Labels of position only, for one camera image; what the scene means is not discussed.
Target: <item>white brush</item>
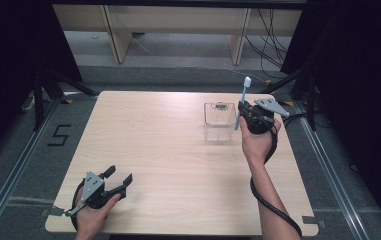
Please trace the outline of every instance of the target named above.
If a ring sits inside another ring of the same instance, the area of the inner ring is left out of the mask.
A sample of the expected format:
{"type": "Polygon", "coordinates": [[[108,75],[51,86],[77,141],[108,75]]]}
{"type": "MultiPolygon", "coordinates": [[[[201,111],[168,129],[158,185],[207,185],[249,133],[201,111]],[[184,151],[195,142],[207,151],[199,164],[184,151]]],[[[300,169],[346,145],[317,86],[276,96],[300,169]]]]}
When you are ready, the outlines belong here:
{"type": "MultiPolygon", "coordinates": [[[[244,79],[242,99],[240,100],[242,103],[244,103],[245,101],[246,90],[250,87],[251,82],[252,82],[252,79],[250,79],[250,77],[246,77],[244,79]]],[[[234,130],[237,130],[239,128],[239,118],[240,118],[240,111],[237,113],[236,125],[234,126],[234,130]]]]}

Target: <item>gray carpet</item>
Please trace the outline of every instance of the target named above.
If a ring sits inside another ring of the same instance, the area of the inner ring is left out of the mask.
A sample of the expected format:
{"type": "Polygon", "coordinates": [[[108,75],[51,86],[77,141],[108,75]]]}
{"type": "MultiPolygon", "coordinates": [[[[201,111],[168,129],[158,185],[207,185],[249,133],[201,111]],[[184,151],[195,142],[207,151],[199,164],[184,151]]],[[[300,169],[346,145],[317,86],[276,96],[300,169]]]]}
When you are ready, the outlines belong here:
{"type": "MultiPolygon", "coordinates": [[[[239,93],[242,91],[245,77],[227,70],[195,68],[80,67],[80,71],[86,86],[96,91],[239,93]]],[[[267,77],[262,71],[247,71],[245,74],[254,74],[262,76],[263,79],[277,81],[267,77]]],[[[268,75],[284,76],[279,72],[268,72],[268,75]]],[[[290,100],[291,85],[277,90],[274,93],[276,99],[290,100]]],[[[61,86],[64,91],[76,91],[68,85],[61,84],[61,86]]],[[[257,93],[265,87],[264,82],[252,78],[252,85],[248,92],[257,93]]],[[[95,102],[95,99],[83,96],[75,97],[71,104],[57,106],[36,151],[0,217],[0,239],[73,239],[73,234],[47,232],[44,228],[46,216],[43,210],[51,207],[57,195],[95,102]],[[70,127],[61,128],[58,132],[69,137],[63,146],[49,146],[61,141],[52,136],[58,125],[70,125],[70,127]]],[[[285,106],[285,108],[292,114],[295,113],[294,107],[285,106]]],[[[316,114],[315,120],[317,134],[369,235],[372,239],[381,239],[380,209],[359,175],[348,167],[350,159],[328,123],[326,115],[316,114]]],[[[31,136],[33,126],[34,111],[32,109],[18,115],[10,130],[0,140],[0,189],[31,136]]],[[[286,130],[315,216],[320,223],[320,232],[312,239],[353,239],[352,232],[300,120],[291,122],[286,130]]],[[[98,239],[109,239],[109,236],[101,234],[98,239]]]]}

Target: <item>wooden table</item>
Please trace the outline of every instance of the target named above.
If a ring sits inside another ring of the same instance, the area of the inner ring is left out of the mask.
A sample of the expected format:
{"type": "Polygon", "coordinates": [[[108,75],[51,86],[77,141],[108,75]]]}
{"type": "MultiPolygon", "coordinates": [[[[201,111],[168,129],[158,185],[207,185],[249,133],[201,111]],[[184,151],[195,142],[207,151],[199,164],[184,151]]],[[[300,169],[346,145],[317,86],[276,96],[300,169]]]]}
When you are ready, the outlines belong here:
{"type": "MultiPolygon", "coordinates": [[[[256,98],[270,95],[247,94],[256,98]]],[[[103,232],[171,235],[261,235],[241,132],[226,144],[204,139],[204,104],[237,103],[241,94],[102,92],[90,116],[54,205],[69,209],[87,171],[116,165],[106,190],[134,181],[107,218],[103,232]]],[[[286,131],[267,169],[290,216],[303,235],[318,233],[286,131]]],[[[46,229],[74,232],[67,217],[49,216],[46,229]]]]}

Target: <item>human hand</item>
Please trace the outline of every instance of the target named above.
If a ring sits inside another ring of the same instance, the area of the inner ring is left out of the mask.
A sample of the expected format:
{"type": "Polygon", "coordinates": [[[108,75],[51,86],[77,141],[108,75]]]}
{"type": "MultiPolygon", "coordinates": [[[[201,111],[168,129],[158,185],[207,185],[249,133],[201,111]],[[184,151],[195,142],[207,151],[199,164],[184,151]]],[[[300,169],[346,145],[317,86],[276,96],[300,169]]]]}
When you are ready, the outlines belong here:
{"type": "MultiPolygon", "coordinates": [[[[266,157],[272,147],[271,133],[267,131],[263,134],[253,134],[247,127],[246,120],[240,117],[240,129],[242,132],[242,150],[249,165],[264,165],[266,157]]],[[[272,131],[277,132],[281,128],[281,123],[274,119],[272,131]]]]}
{"type": "MultiPolygon", "coordinates": [[[[75,205],[79,204],[83,189],[81,188],[77,194],[75,205]]],[[[120,199],[120,194],[116,194],[100,209],[93,209],[85,206],[77,213],[77,236],[75,239],[89,240],[94,239],[96,234],[105,224],[105,219],[109,211],[115,206],[120,199]]]]}

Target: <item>transparent box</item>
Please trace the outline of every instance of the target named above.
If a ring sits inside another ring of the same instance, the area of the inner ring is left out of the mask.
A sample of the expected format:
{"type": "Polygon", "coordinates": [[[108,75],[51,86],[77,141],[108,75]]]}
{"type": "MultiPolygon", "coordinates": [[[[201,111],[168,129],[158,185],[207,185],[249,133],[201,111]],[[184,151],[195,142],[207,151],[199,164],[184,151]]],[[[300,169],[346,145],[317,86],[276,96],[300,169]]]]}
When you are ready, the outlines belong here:
{"type": "Polygon", "coordinates": [[[205,103],[205,140],[227,142],[236,123],[234,103],[205,103]]]}

